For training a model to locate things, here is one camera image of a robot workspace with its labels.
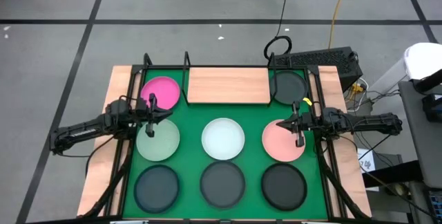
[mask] black plate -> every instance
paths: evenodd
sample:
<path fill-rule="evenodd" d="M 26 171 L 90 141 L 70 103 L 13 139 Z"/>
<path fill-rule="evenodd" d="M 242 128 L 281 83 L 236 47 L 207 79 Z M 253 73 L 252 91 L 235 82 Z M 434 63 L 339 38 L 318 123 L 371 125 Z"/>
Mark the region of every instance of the black plate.
<path fill-rule="evenodd" d="M 201 193 L 212 206 L 233 207 L 241 200 L 245 187 L 244 174 L 232 162 L 213 162 L 202 172 Z"/>
<path fill-rule="evenodd" d="M 297 73 L 292 71 L 281 71 L 270 79 L 270 94 L 275 93 L 275 76 L 278 77 L 278 92 L 275 99 L 283 104 L 300 102 L 307 96 L 307 83 Z"/>
<path fill-rule="evenodd" d="M 170 208 L 178 197 L 177 174 L 165 165 L 145 169 L 135 182 L 135 202 L 145 212 L 157 214 Z"/>
<path fill-rule="evenodd" d="M 307 196 L 307 183 L 301 172 L 292 165 L 277 163 L 266 169 L 261 188 L 270 205 L 283 211 L 299 208 Z"/>

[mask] pink plate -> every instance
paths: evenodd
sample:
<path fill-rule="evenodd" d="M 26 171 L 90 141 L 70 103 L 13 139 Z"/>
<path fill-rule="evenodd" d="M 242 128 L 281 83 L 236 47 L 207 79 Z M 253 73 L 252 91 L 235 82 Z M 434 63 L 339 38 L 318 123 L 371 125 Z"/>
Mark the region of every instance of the pink plate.
<path fill-rule="evenodd" d="M 291 162 L 298 159 L 304 152 L 305 145 L 296 147 L 298 134 L 279 127 L 276 123 L 283 120 L 270 122 L 262 132 L 262 145 L 265 151 L 275 160 Z"/>
<path fill-rule="evenodd" d="M 169 110 L 180 99 L 180 86 L 170 77 L 159 76 L 148 81 L 141 90 L 141 97 L 147 101 L 148 106 L 151 93 L 157 97 L 158 107 Z"/>

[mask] green mat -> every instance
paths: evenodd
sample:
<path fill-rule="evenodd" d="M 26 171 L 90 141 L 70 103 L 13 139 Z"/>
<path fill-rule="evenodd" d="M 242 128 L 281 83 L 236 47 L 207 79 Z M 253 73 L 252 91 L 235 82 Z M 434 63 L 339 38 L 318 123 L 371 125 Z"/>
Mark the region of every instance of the green mat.
<path fill-rule="evenodd" d="M 146 82 L 157 76 L 172 77 L 181 84 L 181 70 L 149 70 Z M 300 112 L 308 111 L 303 102 Z M 262 131 L 271 121 L 288 118 L 291 107 L 273 101 L 270 107 L 256 104 L 191 104 L 181 96 L 173 108 L 169 120 L 180 130 L 180 145 L 177 151 L 161 162 L 151 162 L 134 150 L 129 175 L 123 218 L 263 218 L 263 219 L 327 219 L 325 199 L 320 179 L 318 160 L 313 151 L 313 133 L 305 132 L 305 152 L 292 165 L 297 167 L 307 181 L 307 198 L 294 211 L 284 212 L 265 200 L 261 192 L 261 176 L 275 161 L 262 146 Z M 216 118 L 231 118 L 241 125 L 245 144 L 241 153 L 232 162 L 241 168 L 246 179 L 246 190 L 241 201 L 230 209 L 210 206 L 200 192 L 200 177 L 204 169 L 215 162 L 204 152 L 201 145 L 202 130 Z M 149 214 L 141 210 L 134 199 L 135 181 L 139 174 L 152 165 L 167 165 L 176 171 L 180 179 L 180 195 L 174 205 L 160 214 Z"/>

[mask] yellow tag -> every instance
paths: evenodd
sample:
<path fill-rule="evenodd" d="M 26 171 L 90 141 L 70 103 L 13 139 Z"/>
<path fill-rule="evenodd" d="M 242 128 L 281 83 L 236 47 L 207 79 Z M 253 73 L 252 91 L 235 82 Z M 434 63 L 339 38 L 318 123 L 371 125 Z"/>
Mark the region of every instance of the yellow tag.
<path fill-rule="evenodd" d="M 302 100 L 304 100 L 309 106 L 312 105 L 312 103 L 311 103 L 311 101 L 309 100 L 309 98 L 305 97 L 305 98 L 302 99 Z"/>

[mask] magenta plate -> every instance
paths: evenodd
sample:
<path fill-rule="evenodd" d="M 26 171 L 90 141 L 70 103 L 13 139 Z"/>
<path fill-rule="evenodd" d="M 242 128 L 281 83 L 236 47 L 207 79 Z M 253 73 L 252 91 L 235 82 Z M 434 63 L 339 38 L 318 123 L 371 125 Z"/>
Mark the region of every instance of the magenta plate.
<path fill-rule="evenodd" d="M 148 81 L 141 90 L 141 97 L 147 101 L 148 106 L 150 106 L 149 95 L 151 93 L 157 97 L 158 107 L 169 110 L 180 99 L 180 86 L 170 77 L 155 77 Z"/>

